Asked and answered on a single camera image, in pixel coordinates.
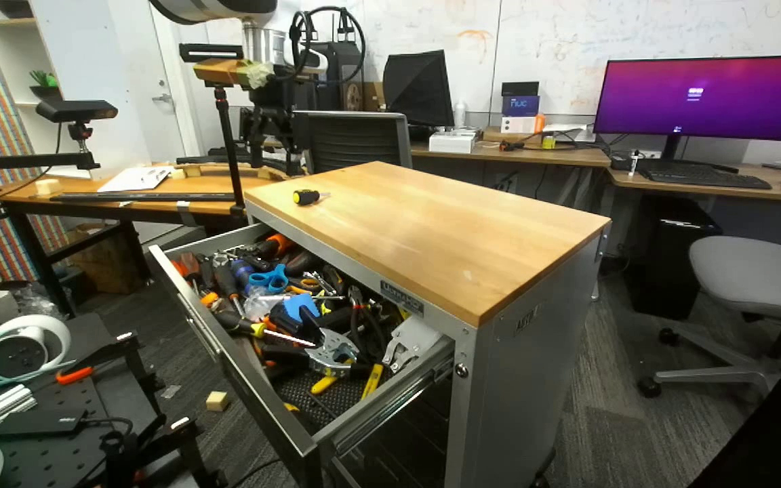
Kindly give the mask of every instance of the whiteboard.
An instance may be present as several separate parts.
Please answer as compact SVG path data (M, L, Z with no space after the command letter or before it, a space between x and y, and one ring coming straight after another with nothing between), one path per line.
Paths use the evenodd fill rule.
M498 110L501 82L539 82L544 113L595 113L608 60L781 53L781 0L338 5L367 30L368 78L380 78L388 53L445 49L454 98L468 110Z

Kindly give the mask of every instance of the gray chair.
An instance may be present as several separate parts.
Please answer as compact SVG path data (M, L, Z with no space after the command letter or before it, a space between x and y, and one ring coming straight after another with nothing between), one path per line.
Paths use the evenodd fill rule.
M708 235L692 245L689 261L700 288L742 318L771 318L781 323L781 245ZM738 350L719 344L710 337L689 331L685 326L664 327L661 342L677 338L698 344L726 367L714 368L677 368L656 371L638 381L642 396L660 396L668 381L752 381L763 392L779 381L781 371L775 356L781 353L781 337L771 348L771 357L749 357Z

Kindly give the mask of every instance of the open drawer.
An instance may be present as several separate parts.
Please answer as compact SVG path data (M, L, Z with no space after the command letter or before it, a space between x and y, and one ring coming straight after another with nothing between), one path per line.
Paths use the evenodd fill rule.
M253 246L258 239L272 232L269 224L247 224L230 232L219 232L211 239L192 240L177 250L150 246L150 255L162 270L165 285L177 293L188 312L189 327L207 344L208 356L223 367L227 381L247 405L289 475L298 486L321 486L322 470L342 470L346 453L353 453L363 440L368 440L380 425L384 425L393 415L399 415L409 400L416 400L426 388L437 386L451 373L454 362L454 342L439 337L433 348L420 353L412 362L390 373L371 396L360 399L353 392L353 386L337 386L330 392L334 410L325 419L294 415L288 410L289 392L281 392L279 381L272 381L262 371L260 357L249 348L247 338L233 338L223 323L200 304L197 293L188 285L188 278L177 270L177 255L211 255L230 246Z

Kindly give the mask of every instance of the drawer full of tools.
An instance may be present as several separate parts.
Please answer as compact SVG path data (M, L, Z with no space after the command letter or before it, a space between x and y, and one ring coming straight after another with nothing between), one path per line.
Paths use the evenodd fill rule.
M269 224L150 246L188 326L308 486L451 373L454 342Z

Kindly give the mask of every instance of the purple screen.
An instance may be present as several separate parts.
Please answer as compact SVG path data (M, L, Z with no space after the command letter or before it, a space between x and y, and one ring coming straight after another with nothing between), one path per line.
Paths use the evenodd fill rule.
M609 60L595 129L781 140L781 57Z

